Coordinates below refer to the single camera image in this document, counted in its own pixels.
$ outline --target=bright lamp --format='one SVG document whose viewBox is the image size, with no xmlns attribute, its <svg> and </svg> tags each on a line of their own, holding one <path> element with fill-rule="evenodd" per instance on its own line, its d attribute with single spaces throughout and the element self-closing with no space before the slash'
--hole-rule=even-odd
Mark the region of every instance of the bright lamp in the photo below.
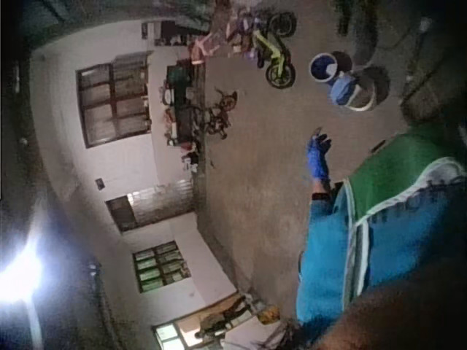
<svg viewBox="0 0 467 350">
<path fill-rule="evenodd" d="M 39 286 L 42 266 L 34 249 L 26 248 L 0 273 L 0 301 L 28 300 Z"/>
</svg>

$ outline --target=wooden window frame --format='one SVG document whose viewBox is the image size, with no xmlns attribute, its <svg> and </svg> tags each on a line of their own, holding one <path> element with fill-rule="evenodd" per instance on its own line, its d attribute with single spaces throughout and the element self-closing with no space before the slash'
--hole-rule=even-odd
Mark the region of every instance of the wooden window frame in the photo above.
<svg viewBox="0 0 467 350">
<path fill-rule="evenodd" d="M 161 247 L 164 247 L 164 246 L 168 246 L 168 245 L 175 245 L 175 247 L 167 252 L 164 252 L 162 254 L 158 253 L 157 252 L 157 249 L 160 249 Z M 141 259 L 141 260 L 136 260 L 136 255 L 141 253 L 141 252 L 146 252 L 148 250 L 152 250 L 153 253 L 154 253 L 154 256 L 152 257 L 147 257 L 145 259 Z M 142 251 L 140 252 L 136 252 L 136 253 L 133 253 L 133 264 L 134 264 L 134 270 L 135 270 L 135 274 L 136 274 L 136 280 L 138 282 L 138 288 L 139 288 L 139 292 L 140 293 L 145 293 L 145 292 L 151 292 L 153 290 L 157 290 L 159 288 L 162 288 L 162 287 L 165 287 L 165 286 L 168 286 L 169 284 L 173 284 L 173 283 L 176 283 L 176 282 L 179 282 L 179 281 L 173 281 L 173 282 L 169 282 L 168 281 L 168 277 L 176 274 L 176 273 L 181 273 L 182 269 L 178 269 L 178 270 L 175 270 L 175 271 L 171 271 L 170 273 L 165 273 L 163 271 L 163 266 L 165 265 L 169 265 L 169 264 L 172 264 L 173 262 L 176 262 L 176 261 L 180 261 L 179 259 L 175 259 L 175 260 L 170 260 L 170 261 L 167 261 L 167 262 L 161 262 L 161 258 L 162 256 L 166 255 L 166 254 L 169 254 L 169 253 L 172 253 L 172 252 L 179 252 L 180 255 L 182 255 L 178 245 L 177 245 L 177 242 L 176 241 L 170 241 L 170 242 L 167 242 L 167 243 L 164 243 L 164 244 L 160 244 L 158 246 L 154 246 L 152 248 L 148 248 L 148 249 L 143 249 Z M 142 268 L 142 269 L 138 269 L 138 263 L 140 263 L 141 261 L 145 261 L 145 260 L 149 260 L 149 259 L 154 259 L 155 260 L 155 266 L 150 266 L 148 268 Z M 186 262 L 184 259 L 181 259 L 182 261 L 182 264 L 186 266 Z M 146 271 L 150 271 L 150 270 L 159 270 L 160 272 L 160 275 L 157 276 L 157 277 L 153 277 L 151 279 L 147 279 L 147 280 L 144 280 L 142 281 L 141 278 L 140 278 L 140 273 L 144 273 Z M 191 277 L 191 272 L 190 270 L 188 269 L 188 267 L 186 268 L 186 271 L 188 272 L 188 275 L 187 276 L 184 276 L 183 273 L 181 273 L 181 275 L 183 276 L 182 280 L 183 279 L 188 279 Z M 151 281 L 151 280 L 156 280 L 156 279 L 162 279 L 162 282 L 163 282 L 163 286 L 162 287 L 157 287 L 157 288 L 154 288 L 154 289 L 149 289 L 149 290 L 143 290 L 143 282 L 148 282 L 148 281 Z"/>
<path fill-rule="evenodd" d="M 92 85 L 87 86 L 87 87 L 83 87 L 82 86 L 82 79 L 81 79 L 82 74 L 87 72 L 87 71 L 92 71 L 94 69 L 99 69 L 101 67 L 107 67 L 108 68 L 108 70 L 109 70 L 109 80 L 105 80 L 105 81 L 102 81 L 102 82 L 92 84 Z M 147 77 L 147 65 L 142 66 L 141 70 L 144 71 L 144 74 Z M 81 129 L 82 129 L 82 134 L 84 136 L 86 148 L 101 146 L 102 144 L 108 144 L 109 142 L 113 142 L 113 141 L 117 141 L 117 140 L 121 140 L 121 139 L 126 139 L 127 137 L 144 135 L 146 133 L 151 132 L 151 128 L 149 127 L 145 131 L 125 133 L 123 135 L 117 135 L 116 137 L 111 137 L 111 138 L 108 138 L 108 139 L 104 139 L 104 140 L 96 141 L 96 142 L 92 142 L 92 143 L 89 142 L 89 140 L 88 140 L 88 132 L 87 132 L 87 129 L 86 129 L 86 122 L 85 122 L 85 110 L 86 109 L 92 109 L 92 108 L 96 108 L 96 107 L 100 107 L 100 106 L 110 105 L 110 109 L 112 110 L 111 118 L 112 118 L 112 122 L 114 124 L 115 130 L 118 130 L 117 121 L 119 119 L 135 117 L 137 115 L 145 115 L 147 120 L 150 122 L 150 115 L 149 115 L 149 107 L 148 106 L 146 106 L 144 108 L 144 112 L 131 113 L 131 114 L 126 114 L 126 115 L 118 117 L 118 115 L 117 115 L 117 102 L 132 99 L 132 98 L 147 96 L 147 86 L 146 86 L 146 84 L 144 84 L 144 91 L 142 93 L 132 93 L 132 94 L 128 94 L 128 95 L 124 95 L 124 96 L 118 96 L 118 97 L 115 96 L 115 82 L 125 81 L 125 80 L 128 80 L 128 79 L 130 79 L 130 77 L 127 77 L 126 79 L 123 79 L 123 78 L 114 79 L 113 65 L 111 63 L 96 64 L 95 66 L 87 67 L 87 68 L 80 69 L 80 70 L 76 71 L 78 108 L 80 110 Z M 91 89 L 91 88 L 96 88 L 96 87 L 101 86 L 101 85 L 107 85 L 107 84 L 109 85 L 109 89 L 110 89 L 110 98 L 108 98 L 107 100 L 104 100 L 104 101 L 99 101 L 99 102 L 95 102 L 93 104 L 89 104 L 87 106 L 84 106 L 82 96 L 81 96 L 81 92 L 86 91 L 86 90 Z"/>
</svg>

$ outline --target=bicycle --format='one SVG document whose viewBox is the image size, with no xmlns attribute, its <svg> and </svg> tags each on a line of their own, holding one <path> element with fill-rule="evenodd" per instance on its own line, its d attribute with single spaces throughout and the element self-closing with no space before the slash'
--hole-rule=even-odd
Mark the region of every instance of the bicycle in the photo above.
<svg viewBox="0 0 467 350">
<path fill-rule="evenodd" d="M 228 112 L 235 108 L 237 102 L 237 93 L 233 92 L 228 95 L 219 89 L 215 89 L 221 95 L 220 101 L 212 107 L 202 109 L 198 106 L 193 106 L 195 118 L 192 121 L 195 133 L 203 131 L 209 135 L 220 134 L 220 138 L 225 140 L 227 138 L 226 128 L 231 126 L 228 119 Z M 206 121 L 206 112 L 209 114 L 209 119 Z"/>
<path fill-rule="evenodd" d="M 290 52 L 281 38 L 294 35 L 296 26 L 297 20 L 292 12 L 273 13 L 270 9 L 262 9 L 239 13 L 237 30 L 233 34 L 252 37 L 258 49 L 258 68 L 262 69 L 265 61 L 270 62 L 266 69 L 266 81 L 273 88 L 289 88 L 295 82 L 296 72 L 291 63 Z M 277 45 L 268 39 L 269 34 Z"/>
</svg>

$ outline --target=hand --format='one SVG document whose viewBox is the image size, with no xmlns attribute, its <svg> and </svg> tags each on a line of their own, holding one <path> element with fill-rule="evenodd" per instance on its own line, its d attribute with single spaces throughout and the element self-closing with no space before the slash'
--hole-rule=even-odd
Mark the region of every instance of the hand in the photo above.
<svg viewBox="0 0 467 350">
<path fill-rule="evenodd" d="M 308 168 L 313 179 L 329 181 L 329 169 L 326 163 L 325 154 L 331 148 L 331 140 L 328 135 L 313 135 L 308 142 L 306 156 L 308 158 Z"/>
</svg>

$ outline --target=tire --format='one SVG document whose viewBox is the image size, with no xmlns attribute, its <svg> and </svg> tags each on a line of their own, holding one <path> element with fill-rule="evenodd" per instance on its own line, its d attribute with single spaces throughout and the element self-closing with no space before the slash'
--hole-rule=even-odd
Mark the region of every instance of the tire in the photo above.
<svg viewBox="0 0 467 350">
<path fill-rule="evenodd" d="M 293 12 L 280 12 L 269 20 L 269 30 L 279 38 L 290 38 L 297 29 L 297 18 Z"/>
<path fill-rule="evenodd" d="M 284 69 L 282 70 L 282 76 L 277 77 L 278 64 L 271 64 L 266 70 L 266 80 L 276 89 L 286 89 L 293 85 L 295 82 L 296 74 L 295 68 L 292 64 L 284 63 Z"/>
</svg>

